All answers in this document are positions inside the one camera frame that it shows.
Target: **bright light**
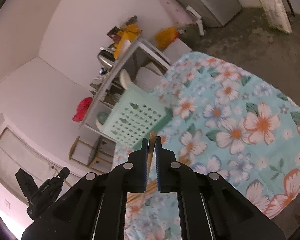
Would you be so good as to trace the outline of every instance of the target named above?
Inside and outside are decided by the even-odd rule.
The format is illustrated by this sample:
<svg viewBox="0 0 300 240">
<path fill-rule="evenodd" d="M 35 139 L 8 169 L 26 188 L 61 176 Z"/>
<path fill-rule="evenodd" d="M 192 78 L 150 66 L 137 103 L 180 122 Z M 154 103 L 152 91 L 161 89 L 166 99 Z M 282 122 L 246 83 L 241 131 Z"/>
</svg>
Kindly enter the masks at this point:
<svg viewBox="0 0 300 240">
<path fill-rule="evenodd" d="M 3 213 L 3 211 L 1 211 L 1 210 L 0 210 L 0 217 L 3 220 L 3 222 L 6 224 L 7 228 L 11 231 L 11 233 L 13 233 L 14 236 L 20 240 L 23 232 L 26 229 L 23 228 L 20 224 L 18 224 L 11 217 L 9 217 L 5 213 Z"/>
</svg>

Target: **wall outlet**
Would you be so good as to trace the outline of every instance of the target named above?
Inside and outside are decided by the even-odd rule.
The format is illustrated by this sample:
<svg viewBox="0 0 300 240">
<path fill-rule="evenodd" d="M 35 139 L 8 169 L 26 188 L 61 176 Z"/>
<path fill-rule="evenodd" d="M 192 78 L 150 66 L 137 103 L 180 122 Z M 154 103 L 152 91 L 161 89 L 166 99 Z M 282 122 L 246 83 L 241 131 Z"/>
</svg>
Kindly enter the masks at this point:
<svg viewBox="0 0 300 240">
<path fill-rule="evenodd" d="M 10 202 L 8 200 L 4 200 L 4 205 L 6 208 L 10 209 Z"/>
</svg>

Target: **light green basket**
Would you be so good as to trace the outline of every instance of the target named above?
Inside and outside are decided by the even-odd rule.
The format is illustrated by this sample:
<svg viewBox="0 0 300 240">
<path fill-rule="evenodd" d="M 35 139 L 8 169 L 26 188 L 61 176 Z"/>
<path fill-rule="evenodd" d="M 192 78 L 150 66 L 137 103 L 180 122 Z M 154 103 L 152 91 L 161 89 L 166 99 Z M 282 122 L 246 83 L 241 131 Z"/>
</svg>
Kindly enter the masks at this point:
<svg viewBox="0 0 300 240">
<path fill-rule="evenodd" d="M 131 83 L 115 104 L 102 132 L 114 140 L 139 150 L 142 138 L 159 132 L 172 119 L 172 110 Z"/>
</svg>

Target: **floral tablecloth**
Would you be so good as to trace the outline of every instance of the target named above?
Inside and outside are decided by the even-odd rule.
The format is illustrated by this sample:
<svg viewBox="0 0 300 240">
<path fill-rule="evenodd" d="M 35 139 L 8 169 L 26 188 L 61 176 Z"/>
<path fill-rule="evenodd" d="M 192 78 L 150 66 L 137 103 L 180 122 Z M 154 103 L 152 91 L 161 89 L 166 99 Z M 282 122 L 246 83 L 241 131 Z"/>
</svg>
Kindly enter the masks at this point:
<svg viewBox="0 0 300 240">
<path fill-rule="evenodd" d="M 231 63 L 191 52 L 152 94 L 174 113 L 158 134 L 162 146 L 194 171 L 218 172 L 269 218 L 300 193 L 300 107 L 279 90 Z M 117 143 L 114 166 L 130 152 Z M 127 206 L 125 239 L 180 234 L 176 194 L 155 192 Z"/>
</svg>

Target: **dark gray floor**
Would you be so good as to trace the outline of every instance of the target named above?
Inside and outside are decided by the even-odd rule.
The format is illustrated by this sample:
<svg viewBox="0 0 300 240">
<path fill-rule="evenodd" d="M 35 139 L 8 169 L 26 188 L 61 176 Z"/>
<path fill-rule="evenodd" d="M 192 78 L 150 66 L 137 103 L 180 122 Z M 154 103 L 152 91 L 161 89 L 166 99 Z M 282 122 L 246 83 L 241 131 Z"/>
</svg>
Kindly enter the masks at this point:
<svg viewBox="0 0 300 240">
<path fill-rule="evenodd" d="M 231 62 L 280 89 L 300 106 L 300 16 L 292 34 L 268 27 L 260 8 L 246 8 L 223 28 L 207 29 L 193 50 Z M 300 194 L 274 222 L 289 237 L 300 222 Z"/>
</svg>

